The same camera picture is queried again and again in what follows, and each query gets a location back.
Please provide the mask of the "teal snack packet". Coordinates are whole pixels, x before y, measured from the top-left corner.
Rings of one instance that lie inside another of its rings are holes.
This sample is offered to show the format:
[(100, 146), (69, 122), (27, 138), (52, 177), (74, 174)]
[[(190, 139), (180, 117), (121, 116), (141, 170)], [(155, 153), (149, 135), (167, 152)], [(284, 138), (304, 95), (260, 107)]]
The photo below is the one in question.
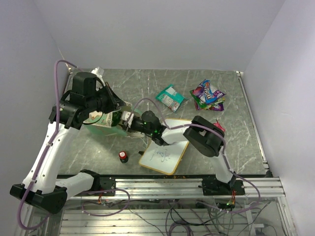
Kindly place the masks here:
[(176, 112), (186, 98), (178, 93), (172, 84), (162, 90), (156, 100), (167, 106), (172, 112)]

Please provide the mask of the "blue M&M's candy bag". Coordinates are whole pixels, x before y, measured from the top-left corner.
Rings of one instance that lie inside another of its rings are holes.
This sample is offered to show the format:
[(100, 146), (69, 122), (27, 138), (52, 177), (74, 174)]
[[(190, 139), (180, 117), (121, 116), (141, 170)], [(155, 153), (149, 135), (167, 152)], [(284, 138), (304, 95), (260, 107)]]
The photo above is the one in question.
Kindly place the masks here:
[(211, 103), (225, 96), (225, 93), (212, 85), (210, 80), (204, 80), (198, 86), (204, 87), (204, 96), (201, 98), (203, 102)]

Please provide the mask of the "red snack packet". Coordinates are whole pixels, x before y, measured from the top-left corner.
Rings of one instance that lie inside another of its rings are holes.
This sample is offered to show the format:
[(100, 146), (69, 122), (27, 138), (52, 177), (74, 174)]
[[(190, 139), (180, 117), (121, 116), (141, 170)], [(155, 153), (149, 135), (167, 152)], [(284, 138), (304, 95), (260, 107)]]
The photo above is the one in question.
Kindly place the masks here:
[(222, 132), (225, 132), (225, 129), (221, 126), (218, 120), (216, 120), (216, 122), (214, 122), (213, 125), (219, 128)]

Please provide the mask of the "purple Fox's berries candy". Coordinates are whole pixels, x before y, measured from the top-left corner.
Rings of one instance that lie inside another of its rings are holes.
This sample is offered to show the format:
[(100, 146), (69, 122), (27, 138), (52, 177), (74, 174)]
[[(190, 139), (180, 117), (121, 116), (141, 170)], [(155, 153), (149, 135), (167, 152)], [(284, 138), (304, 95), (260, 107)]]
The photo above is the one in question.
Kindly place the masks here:
[(214, 104), (206, 106), (205, 108), (201, 108), (196, 101), (194, 102), (194, 105), (195, 105), (196, 110), (211, 110), (211, 111), (223, 111), (224, 110), (223, 102), (216, 102)]

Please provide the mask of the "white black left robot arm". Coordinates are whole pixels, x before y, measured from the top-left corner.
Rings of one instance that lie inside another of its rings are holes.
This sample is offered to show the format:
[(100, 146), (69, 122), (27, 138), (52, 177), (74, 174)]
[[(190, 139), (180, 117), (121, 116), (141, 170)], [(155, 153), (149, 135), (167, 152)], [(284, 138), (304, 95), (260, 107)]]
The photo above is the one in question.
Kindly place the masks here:
[(10, 189), (10, 195), (33, 207), (56, 214), (71, 197), (100, 191), (100, 175), (81, 170), (57, 181), (65, 151), (92, 112), (107, 114), (125, 106), (107, 83), (90, 72), (78, 72), (68, 90), (52, 108), (44, 143), (27, 177)]

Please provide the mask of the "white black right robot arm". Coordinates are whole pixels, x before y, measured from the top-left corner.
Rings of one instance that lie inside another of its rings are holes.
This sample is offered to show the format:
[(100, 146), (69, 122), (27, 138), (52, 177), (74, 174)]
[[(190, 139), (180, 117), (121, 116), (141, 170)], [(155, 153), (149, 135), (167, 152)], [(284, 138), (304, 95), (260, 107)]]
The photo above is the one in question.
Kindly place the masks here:
[(133, 116), (127, 126), (131, 131), (150, 137), (159, 146), (188, 141), (199, 153), (210, 158), (218, 191), (226, 195), (234, 189), (236, 176), (225, 156), (224, 132), (203, 117), (195, 116), (188, 123), (171, 127), (165, 121), (161, 123), (152, 111), (146, 111), (140, 118)]

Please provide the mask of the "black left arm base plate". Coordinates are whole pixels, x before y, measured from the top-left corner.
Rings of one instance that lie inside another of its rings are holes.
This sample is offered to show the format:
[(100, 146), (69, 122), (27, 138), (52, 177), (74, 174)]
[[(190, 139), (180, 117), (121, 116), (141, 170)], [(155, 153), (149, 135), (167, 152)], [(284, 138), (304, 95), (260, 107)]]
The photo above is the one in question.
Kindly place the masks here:
[(101, 177), (99, 187), (92, 188), (88, 191), (84, 191), (81, 195), (102, 195), (102, 196), (114, 196), (116, 188), (116, 181), (111, 177)]

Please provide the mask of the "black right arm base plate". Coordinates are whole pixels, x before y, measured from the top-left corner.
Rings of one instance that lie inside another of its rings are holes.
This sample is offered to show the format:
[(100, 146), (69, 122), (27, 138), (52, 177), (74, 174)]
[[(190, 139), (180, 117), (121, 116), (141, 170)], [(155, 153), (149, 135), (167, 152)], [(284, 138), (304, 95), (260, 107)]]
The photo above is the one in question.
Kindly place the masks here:
[(198, 186), (204, 196), (236, 196), (245, 195), (245, 189), (241, 180), (232, 179), (229, 183), (223, 183), (214, 178), (203, 179)]

